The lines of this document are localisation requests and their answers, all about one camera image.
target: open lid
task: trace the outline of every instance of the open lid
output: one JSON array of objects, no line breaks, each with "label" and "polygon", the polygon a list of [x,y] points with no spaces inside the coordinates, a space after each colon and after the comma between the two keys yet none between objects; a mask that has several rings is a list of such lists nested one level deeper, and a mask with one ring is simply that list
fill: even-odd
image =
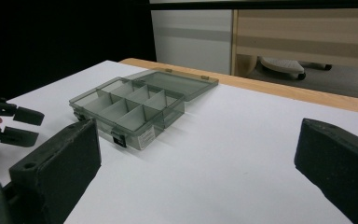
[{"label": "open lid", "polygon": [[139,74],[135,80],[164,90],[180,92],[185,96],[185,101],[193,100],[219,82],[217,78],[197,76],[163,68],[147,70]]}]

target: plastic organizer box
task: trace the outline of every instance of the plastic organizer box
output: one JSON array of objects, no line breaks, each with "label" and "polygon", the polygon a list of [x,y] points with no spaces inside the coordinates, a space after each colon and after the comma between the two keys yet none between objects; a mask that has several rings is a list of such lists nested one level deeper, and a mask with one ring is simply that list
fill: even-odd
[{"label": "plastic organizer box", "polygon": [[185,101],[218,84],[216,78],[159,68],[134,76],[107,81],[71,99],[69,105],[79,120],[96,119],[98,129],[115,143],[139,150],[185,113]]}]

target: table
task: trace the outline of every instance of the table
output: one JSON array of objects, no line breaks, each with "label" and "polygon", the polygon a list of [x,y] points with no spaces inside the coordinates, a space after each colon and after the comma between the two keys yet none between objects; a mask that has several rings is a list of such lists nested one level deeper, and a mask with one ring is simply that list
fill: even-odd
[{"label": "table", "polygon": [[105,61],[10,100],[45,119],[35,127],[4,118],[39,137],[31,148],[0,144],[0,182],[77,122],[70,99],[151,67],[207,74],[220,84],[186,103],[185,114],[143,151],[100,137],[102,167],[65,223],[350,223],[296,169],[294,156],[303,118],[358,135],[358,99],[136,59]]}]

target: black curtain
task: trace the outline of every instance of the black curtain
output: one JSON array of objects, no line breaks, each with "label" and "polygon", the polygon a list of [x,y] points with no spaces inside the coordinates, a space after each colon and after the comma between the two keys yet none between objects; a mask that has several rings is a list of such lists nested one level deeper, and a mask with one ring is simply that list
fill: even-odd
[{"label": "black curtain", "polygon": [[130,57],[156,60],[150,11],[131,1],[0,2],[2,97]]}]

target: chair caster wheel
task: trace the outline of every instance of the chair caster wheel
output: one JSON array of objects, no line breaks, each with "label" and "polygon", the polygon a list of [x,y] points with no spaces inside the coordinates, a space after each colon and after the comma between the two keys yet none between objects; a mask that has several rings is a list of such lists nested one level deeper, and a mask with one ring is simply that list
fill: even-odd
[{"label": "chair caster wheel", "polygon": [[304,80],[304,78],[306,77],[307,75],[305,73],[301,73],[301,74],[298,74],[298,77],[297,79],[298,80]]},{"label": "chair caster wheel", "polygon": [[332,64],[327,64],[327,65],[324,67],[324,70],[329,71],[332,67],[333,67]]}]

